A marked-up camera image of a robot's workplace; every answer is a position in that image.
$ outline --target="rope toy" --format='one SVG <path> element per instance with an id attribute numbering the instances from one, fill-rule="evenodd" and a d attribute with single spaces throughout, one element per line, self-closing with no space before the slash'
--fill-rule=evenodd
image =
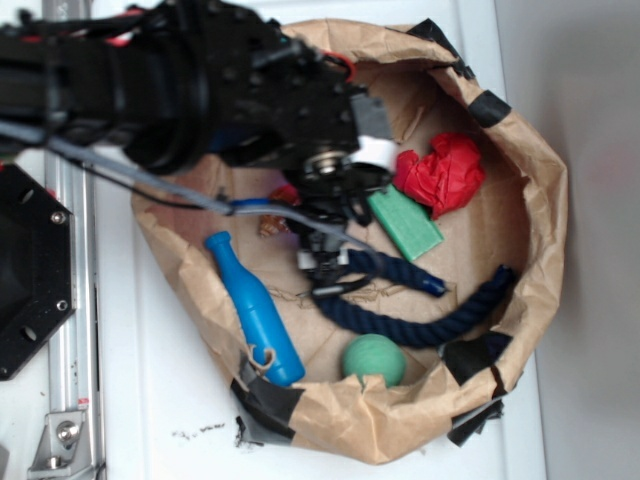
<path id="1" fill-rule="evenodd" d="M 379 253 L 384 261 L 382 277 L 414 290 L 441 297 L 447 289 L 444 281 L 415 265 Z M 349 250 L 346 273 L 367 273 L 373 263 L 366 253 Z M 356 333 L 384 335 L 399 345 L 424 348 L 447 343 L 481 323 L 506 296 L 515 281 L 514 271 L 501 265 L 493 278 L 478 287 L 457 310 L 431 323 L 414 323 L 365 310 L 334 296 L 314 298 L 322 313 L 343 328 Z"/>

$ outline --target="blue plastic bottle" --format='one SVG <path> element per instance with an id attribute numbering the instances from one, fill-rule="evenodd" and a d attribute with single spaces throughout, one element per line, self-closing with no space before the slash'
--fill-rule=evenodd
<path id="1" fill-rule="evenodd" d="M 231 248 L 229 232 L 210 236 L 205 246 L 220 267 L 222 281 L 233 300 L 249 345 L 255 345 L 253 358 L 266 364 L 265 349 L 276 352 L 276 360 L 266 377 L 276 385 L 288 387 L 304 377 L 304 365 L 289 338 L 273 299 L 262 282 L 238 261 Z"/>

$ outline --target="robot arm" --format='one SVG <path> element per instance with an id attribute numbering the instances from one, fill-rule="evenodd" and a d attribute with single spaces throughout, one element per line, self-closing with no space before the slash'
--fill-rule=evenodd
<path id="1" fill-rule="evenodd" d="M 347 62 L 251 10 L 166 0 L 105 20 L 21 20 L 0 31 L 2 119 L 120 146 L 157 175 L 207 152 L 231 167 L 278 169 L 301 212 L 343 231 L 370 221 L 366 197 L 391 181 L 396 145 L 381 101 L 346 81 Z M 24 147 L 0 138 L 0 152 Z M 342 240 L 292 227 L 301 268 L 333 285 Z"/>

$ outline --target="green tennis ball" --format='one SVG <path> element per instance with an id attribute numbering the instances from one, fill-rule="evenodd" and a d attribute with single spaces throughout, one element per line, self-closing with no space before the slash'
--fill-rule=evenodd
<path id="1" fill-rule="evenodd" d="M 345 377 L 356 374 L 360 383 L 364 375 L 381 374 L 387 387 L 400 383 L 407 360 L 400 347 L 387 337 L 368 333 L 353 340 L 342 356 Z"/>

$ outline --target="brown paper bag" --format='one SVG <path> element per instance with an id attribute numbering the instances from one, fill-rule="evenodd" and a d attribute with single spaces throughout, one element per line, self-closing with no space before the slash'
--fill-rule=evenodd
<path id="1" fill-rule="evenodd" d="M 375 280 L 348 299 L 390 316 L 429 322 L 454 310 L 498 264 L 507 264 L 520 276 L 506 305 L 439 352 L 403 349 L 408 368 L 402 385 L 387 389 L 380 377 L 369 376 L 362 387 L 340 372 L 341 353 L 355 335 L 297 296 L 309 285 L 297 270 L 292 235 L 261 239 L 258 218 L 172 210 L 134 197 L 137 220 L 236 394 L 252 438 L 374 464 L 397 459 L 454 427 L 450 438 L 462 443 L 515 387 L 558 307 L 567 224 L 565 166 L 520 115 L 478 85 L 429 21 L 410 33 L 343 20 L 296 24 L 285 33 L 356 62 L 356 81 L 384 100 L 402 150 L 424 155 L 434 135 L 457 131 L 471 136 L 483 156 L 487 179 L 481 190 L 468 206 L 438 220 L 445 242 L 416 262 L 451 282 L 452 291 L 433 300 Z M 224 186 L 233 198 L 266 196 L 283 183 L 272 170 L 232 170 L 214 156 L 174 180 L 212 196 Z M 231 232 L 241 262 L 269 288 L 305 364 L 307 375 L 291 388 L 270 384 L 247 361 L 234 306 L 203 247 L 203 240 L 220 230 Z M 351 227 L 351 233 L 399 256 L 377 223 Z M 502 352 L 494 361 L 487 345 L 496 342 Z"/>

